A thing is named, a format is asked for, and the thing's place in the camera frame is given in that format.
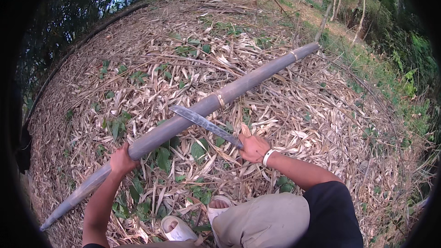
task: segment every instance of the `leaf litter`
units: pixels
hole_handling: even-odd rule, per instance
[[[283,18],[270,9],[221,0],[154,5],[110,25],[69,57],[37,105],[30,122],[30,197],[40,223],[124,141],[172,117],[169,106],[189,107],[301,45],[295,27],[279,26]],[[277,34],[265,36],[271,32]],[[367,242],[378,234],[380,219],[393,219],[384,209],[401,211],[413,190],[399,171],[403,159],[393,127],[404,129],[401,121],[390,122],[378,98],[348,87],[353,79],[331,65],[307,56],[207,118],[234,135],[262,136],[276,150],[339,176]],[[401,152],[407,170],[417,168],[420,147]],[[167,214],[206,237],[205,205],[212,195],[239,204],[279,192],[302,194],[278,171],[244,162],[232,144],[194,125],[124,178],[107,239],[113,246],[165,240],[159,219]],[[53,245],[81,245],[86,203],[47,230]]]

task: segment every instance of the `machete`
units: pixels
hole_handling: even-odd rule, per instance
[[[171,106],[169,107],[169,109],[171,109],[176,114],[184,117],[185,119],[190,120],[193,123],[200,125],[204,129],[209,130],[214,134],[224,138],[225,140],[235,145],[238,149],[240,150],[243,149],[243,144],[239,139],[229,134],[225,130],[221,129],[217,125],[213,124],[212,122],[208,121],[207,119],[197,114],[196,112],[191,111],[190,109],[183,106]]]

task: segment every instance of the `white wristband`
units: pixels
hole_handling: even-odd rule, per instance
[[[275,152],[275,149],[270,149],[266,154],[265,157],[263,157],[263,164],[266,166],[266,162],[268,161],[269,156],[271,155],[271,153]]]

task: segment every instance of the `left hand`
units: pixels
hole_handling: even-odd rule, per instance
[[[139,160],[133,161],[130,158],[128,150],[129,143],[125,142],[123,146],[110,155],[110,166],[113,173],[124,176],[140,164]]]

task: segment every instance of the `bamboo pole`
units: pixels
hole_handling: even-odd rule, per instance
[[[215,93],[196,102],[190,107],[196,113],[202,116],[208,116],[217,109],[224,107],[225,104],[231,103],[235,98],[241,96],[246,91],[251,90],[254,86],[261,84],[272,75],[284,69],[291,63],[306,57],[312,52],[320,48],[318,42],[312,42],[289,53],[273,59],[272,61],[262,65],[261,67],[251,71],[238,80],[224,86]],[[183,130],[189,128],[193,123],[179,115],[162,123],[153,130],[137,139],[129,146],[129,155],[133,160],[139,160],[141,157],[155,150],[167,140],[170,140]],[[110,161],[105,163],[101,168],[94,172],[86,179],[69,197],[56,208],[51,215],[41,225],[40,230],[45,230],[51,226],[58,218],[63,216],[70,209],[75,207],[89,194],[96,190],[110,174]]]

